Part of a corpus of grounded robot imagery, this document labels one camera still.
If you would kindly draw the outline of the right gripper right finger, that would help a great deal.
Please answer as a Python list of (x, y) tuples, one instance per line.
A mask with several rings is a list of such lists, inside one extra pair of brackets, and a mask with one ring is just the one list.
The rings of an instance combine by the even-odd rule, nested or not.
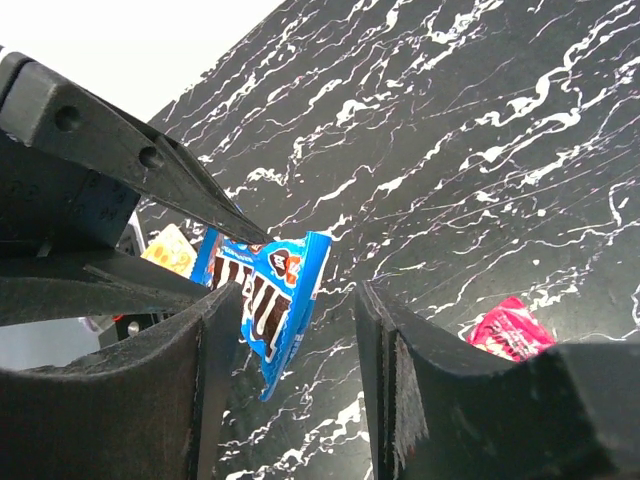
[(514, 363), (369, 282), (354, 317), (376, 478), (638, 477), (636, 344), (564, 343)]

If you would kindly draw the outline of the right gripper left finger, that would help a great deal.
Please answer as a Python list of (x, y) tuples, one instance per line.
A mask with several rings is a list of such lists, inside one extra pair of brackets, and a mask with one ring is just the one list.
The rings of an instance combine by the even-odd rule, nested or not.
[(225, 285), (64, 367), (1, 373), (5, 479), (211, 479), (242, 314)]

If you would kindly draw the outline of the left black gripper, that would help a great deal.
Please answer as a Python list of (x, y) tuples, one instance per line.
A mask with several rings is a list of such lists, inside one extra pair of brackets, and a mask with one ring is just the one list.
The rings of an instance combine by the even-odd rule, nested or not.
[(177, 313), (206, 296), (115, 250), (19, 258), (115, 247), (139, 194), (238, 242), (272, 240), (183, 144), (17, 51), (1, 58), (1, 129), (2, 326)]

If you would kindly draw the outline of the blue M&M's packet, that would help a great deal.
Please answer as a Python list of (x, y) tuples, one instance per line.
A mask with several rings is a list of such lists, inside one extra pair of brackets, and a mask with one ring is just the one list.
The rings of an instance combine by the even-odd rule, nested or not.
[(269, 400), (311, 322), (332, 238), (309, 231), (301, 239), (246, 244), (209, 227), (191, 280), (211, 290), (242, 287), (241, 334), (261, 359)]

